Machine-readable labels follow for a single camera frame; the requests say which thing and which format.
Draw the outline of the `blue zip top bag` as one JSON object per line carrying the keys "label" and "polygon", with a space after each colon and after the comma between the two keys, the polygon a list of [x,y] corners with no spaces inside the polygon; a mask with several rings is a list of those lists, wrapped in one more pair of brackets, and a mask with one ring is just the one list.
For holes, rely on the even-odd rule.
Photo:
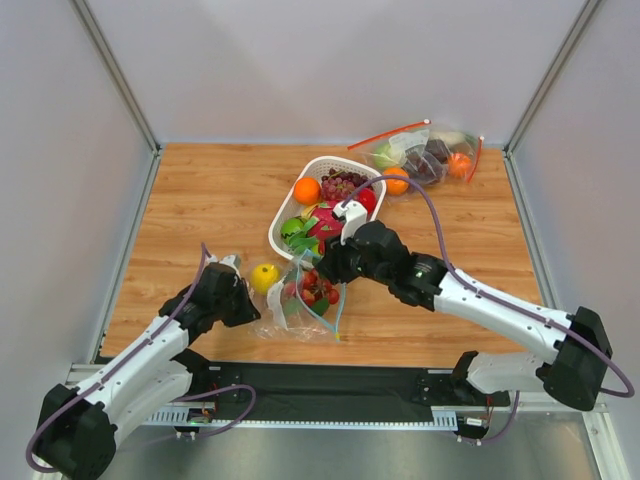
{"label": "blue zip top bag", "polygon": [[262,339],[340,340],[346,286],[316,270],[321,255],[306,250],[285,265],[263,263],[249,273],[249,292],[261,318],[252,329]]}

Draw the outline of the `pink fake grape bunch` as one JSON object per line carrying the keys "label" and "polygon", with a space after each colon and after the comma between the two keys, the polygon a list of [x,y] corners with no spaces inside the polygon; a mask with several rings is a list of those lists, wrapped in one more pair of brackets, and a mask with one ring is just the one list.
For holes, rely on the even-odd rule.
{"label": "pink fake grape bunch", "polygon": [[322,199],[324,201],[342,201],[346,199],[351,193],[353,193],[355,189],[327,190],[321,186]]}

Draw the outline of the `orange fake orange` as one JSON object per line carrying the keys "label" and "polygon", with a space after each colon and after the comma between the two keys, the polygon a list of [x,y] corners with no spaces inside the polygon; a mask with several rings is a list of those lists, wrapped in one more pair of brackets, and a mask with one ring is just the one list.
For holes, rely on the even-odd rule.
{"label": "orange fake orange", "polygon": [[293,197],[301,205],[314,205],[322,199],[321,185],[315,178],[302,177],[294,185]]}

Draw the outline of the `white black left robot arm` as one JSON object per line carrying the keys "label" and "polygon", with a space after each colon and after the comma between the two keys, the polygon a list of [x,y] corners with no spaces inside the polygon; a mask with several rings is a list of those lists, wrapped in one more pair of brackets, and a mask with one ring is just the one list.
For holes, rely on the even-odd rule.
{"label": "white black left robot arm", "polygon": [[259,317],[230,258],[204,264],[117,357],[76,386],[58,384],[45,395],[27,463],[69,479],[98,478],[121,444],[161,407],[218,395],[209,360],[191,344],[217,321],[235,327]]}

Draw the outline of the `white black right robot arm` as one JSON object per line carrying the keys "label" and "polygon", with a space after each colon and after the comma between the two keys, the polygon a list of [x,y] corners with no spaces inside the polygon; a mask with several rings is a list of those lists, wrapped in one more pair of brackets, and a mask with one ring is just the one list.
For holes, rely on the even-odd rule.
{"label": "white black right robot arm", "polygon": [[410,251],[380,221],[346,240],[326,240],[316,268],[333,283],[375,281],[403,304],[469,320],[527,349],[524,356],[463,355],[462,377],[478,391],[543,390],[579,411],[592,410],[603,391],[612,347],[600,315],[587,307],[568,313],[520,300]]}

